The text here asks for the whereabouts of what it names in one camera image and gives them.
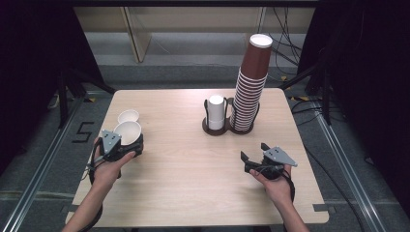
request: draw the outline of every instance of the wrist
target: wrist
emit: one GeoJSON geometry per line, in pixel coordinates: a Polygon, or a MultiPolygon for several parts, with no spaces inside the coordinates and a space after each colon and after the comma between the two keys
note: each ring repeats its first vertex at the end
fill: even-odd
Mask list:
{"type": "Polygon", "coordinates": [[[95,190],[96,192],[100,193],[108,193],[113,187],[113,184],[107,182],[99,182],[95,181],[94,184],[91,186],[91,190],[95,190]]]}
{"type": "Polygon", "coordinates": [[[280,211],[294,208],[293,202],[290,199],[275,200],[273,202],[275,207],[277,207],[280,211]]]}

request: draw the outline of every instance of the white paper cup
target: white paper cup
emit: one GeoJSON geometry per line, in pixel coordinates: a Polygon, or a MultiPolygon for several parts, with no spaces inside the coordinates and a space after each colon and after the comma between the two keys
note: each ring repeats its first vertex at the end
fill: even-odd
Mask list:
{"type": "Polygon", "coordinates": [[[211,129],[211,130],[214,130],[214,131],[220,130],[220,129],[223,128],[224,121],[225,121],[225,119],[222,119],[222,120],[217,121],[217,122],[209,120],[208,121],[209,122],[208,128],[211,129]]]}
{"type": "Polygon", "coordinates": [[[141,135],[142,128],[137,122],[127,121],[117,125],[114,132],[121,135],[121,145],[125,146],[132,144],[138,139],[139,135],[141,135]]]}
{"type": "Polygon", "coordinates": [[[224,99],[220,95],[213,95],[208,99],[208,116],[209,121],[219,122],[224,120],[225,109],[224,99]]]}
{"type": "Polygon", "coordinates": [[[126,111],[123,111],[119,116],[118,116],[118,123],[124,123],[124,122],[137,122],[139,123],[139,113],[138,111],[134,109],[128,109],[126,111]]]}
{"type": "Polygon", "coordinates": [[[259,48],[268,48],[272,45],[272,38],[263,34],[254,34],[249,39],[250,44],[259,48]]]}

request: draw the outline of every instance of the person's left hand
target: person's left hand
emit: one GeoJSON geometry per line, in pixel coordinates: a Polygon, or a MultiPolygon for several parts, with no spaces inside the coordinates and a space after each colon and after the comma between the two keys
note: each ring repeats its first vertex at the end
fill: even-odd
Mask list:
{"type": "MultiPolygon", "coordinates": [[[[96,156],[95,159],[100,156],[100,146],[96,149],[96,156]]],[[[97,162],[95,165],[97,166],[96,171],[94,173],[94,184],[97,185],[108,185],[110,188],[114,185],[115,181],[118,178],[118,174],[120,173],[121,167],[124,166],[127,162],[132,160],[135,156],[135,152],[129,152],[124,155],[121,159],[118,159],[114,162],[109,162],[105,160],[101,160],[97,162]]]]}

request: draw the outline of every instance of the metal rail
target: metal rail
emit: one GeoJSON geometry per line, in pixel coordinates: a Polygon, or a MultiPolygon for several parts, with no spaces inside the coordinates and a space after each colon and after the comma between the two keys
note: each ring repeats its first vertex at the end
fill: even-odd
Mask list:
{"type": "Polygon", "coordinates": [[[25,216],[27,215],[28,210],[30,209],[31,204],[36,197],[36,193],[39,190],[41,184],[44,181],[44,178],[52,165],[54,158],[57,155],[58,150],[63,143],[64,137],[67,134],[67,131],[73,121],[73,117],[77,110],[81,107],[82,102],[84,101],[83,98],[75,99],[73,102],[73,106],[71,112],[69,114],[69,118],[66,124],[61,128],[58,129],[54,138],[45,153],[41,163],[37,167],[35,174],[33,175],[30,183],[28,184],[25,191],[22,193],[20,199],[18,200],[15,209],[11,213],[6,226],[3,228],[3,232],[14,232],[17,231],[20,227],[21,223],[23,222],[25,216]]]}
{"type": "MultiPolygon", "coordinates": [[[[313,102],[312,105],[314,107],[320,107],[317,102],[313,102]]],[[[363,187],[358,178],[358,175],[351,165],[349,158],[346,156],[343,148],[338,142],[337,136],[333,131],[332,126],[326,123],[322,115],[318,115],[317,120],[326,138],[328,139],[330,146],[332,147],[341,171],[343,172],[343,175],[346,178],[349,187],[352,189],[352,192],[365,216],[365,219],[371,231],[387,231],[376,208],[368,197],[365,188],[363,187]]]]}

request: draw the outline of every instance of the black cable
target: black cable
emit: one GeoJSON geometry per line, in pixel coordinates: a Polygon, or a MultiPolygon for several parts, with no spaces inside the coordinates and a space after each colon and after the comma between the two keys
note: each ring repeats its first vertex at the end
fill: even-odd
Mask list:
{"type": "Polygon", "coordinates": [[[278,54],[277,53],[275,53],[275,64],[277,65],[277,68],[278,68],[278,70],[280,70],[282,73],[285,73],[285,74],[295,74],[295,73],[289,73],[289,72],[285,72],[285,71],[283,71],[280,67],[279,67],[279,65],[278,65],[278,54]]]}
{"type": "Polygon", "coordinates": [[[321,102],[322,100],[307,100],[307,101],[299,101],[297,102],[295,105],[292,106],[292,108],[290,109],[291,112],[293,112],[293,110],[296,108],[296,106],[298,106],[301,103],[305,103],[305,102],[321,102]]]}
{"type": "Polygon", "coordinates": [[[356,209],[354,208],[353,204],[350,202],[349,198],[347,198],[346,194],[343,192],[343,190],[341,189],[341,187],[337,184],[337,182],[335,181],[335,179],[331,176],[331,174],[329,173],[329,171],[325,168],[325,166],[317,159],[316,156],[313,155],[313,153],[308,149],[308,147],[304,144],[305,150],[307,150],[307,153],[316,161],[316,163],[322,168],[322,170],[326,173],[326,175],[329,177],[329,179],[332,181],[332,183],[335,185],[335,187],[337,188],[337,190],[340,192],[341,196],[344,198],[344,200],[347,202],[347,204],[349,205],[349,207],[352,209],[353,214],[355,215],[360,228],[362,231],[365,231],[365,228],[363,226],[362,220],[360,219],[359,214],[357,213],[356,209]]]}
{"type": "Polygon", "coordinates": [[[303,123],[297,124],[296,126],[298,126],[298,127],[299,127],[300,125],[303,125],[303,124],[309,123],[309,122],[313,121],[315,118],[317,118],[319,115],[320,115],[320,114],[317,114],[317,115],[316,115],[316,116],[314,116],[313,118],[311,118],[311,119],[309,119],[309,120],[307,120],[307,121],[304,121],[303,123]]]}
{"type": "Polygon", "coordinates": [[[292,41],[290,40],[290,36],[289,36],[289,27],[288,27],[288,25],[287,25],[287,16],[288,16],[288,10],[289,10],[289,9],[288,9],[288,8],[284,8],[284,11],[285,11],[285,14],[284,14],[284,25],[282,24],[282,21],[280,20],[276,9],[273,8],[273,10],[274,10],[275,16],[277,17],[277,20],[278,20],[278,22],[279,22],[280,28],[281,28],[281,30],[282,30],[282,34],[281,34],[281,36],[280,36],[278,46],[279,46],[280,44],[282,44],[281,38],[284,36],[284,37],[286,38],[286,40],[289,42],[289,45],[290,45],[290,47],[291,47],[291,51],[292,51],[292,54],[293,54],[295,60],[296,60],[297,63],[299,64],[299,61],[298,61],[298,59],[296,58],[296,56],[298,56],[298,58],[300,58],[300,57],[299,57],[299,54],[296,52],[296,49],[294,48],[295,45],[294,45],[294,44],[292,43],[292,41]]]}
{"type": "Polygon", "coordinates": [[[99,211],[97,212],[96,216],[93,218],[93,220],[86,225],[84,228],[78,230],[78,232],[87,232],[89,231],[91,228],[93,228],[93,226],[95,224],[97,224],[97,222],[99,222],[100,218],[102,217],[103,214],[103,205],[100,207],[99,211]]]}
{"type": "Polygon", "coordinates": [[[271,35],[271,33],[269,33],[269,36],[272,38],[272,40],[274,40],[275,42],[277,42],[277,43],[280,43],[280,45],[285,45],[285,46],[289,46],[289,47],[294,47],[295,49],[298,49],[298,50],[300,50],[300,51],[302,51],[302,49],[300,48],[300,47],[298,47],[298,46],[296,46],[296,45],[294,45],[294,44],[289,44],[289,43],[284,43],[284,42],[280,42],[280,41],[278,41],[277,39],[275,39],[272,35],[271,35]]]}
{"type": "Polygon", "coordinates": [[[322,109],[322,106],[317,106],[317,107],[312,107],[312,108],[301,109],[301,110],[298,110],[298,111],[293,111],[292,114],[298,114],[298,113],[307,112],[307,111],[311,111],[311,110],[318,110],[318,109],[322,109]]]}
{"type": "Polygon", "coordinates": [[[287,57],[286,55],[284,55],[283,53],[281,53],[280,51],[278,51],[276,48],[272,47],[272,50],[274,51],[275,54],[280,55],[283,59],[289,61],[290,63],[292,63],[295,66],[298,66],[298,63],[296,63],[295,61],[293,61],[292,59],[290,59],[289,57],[287,57]]]}

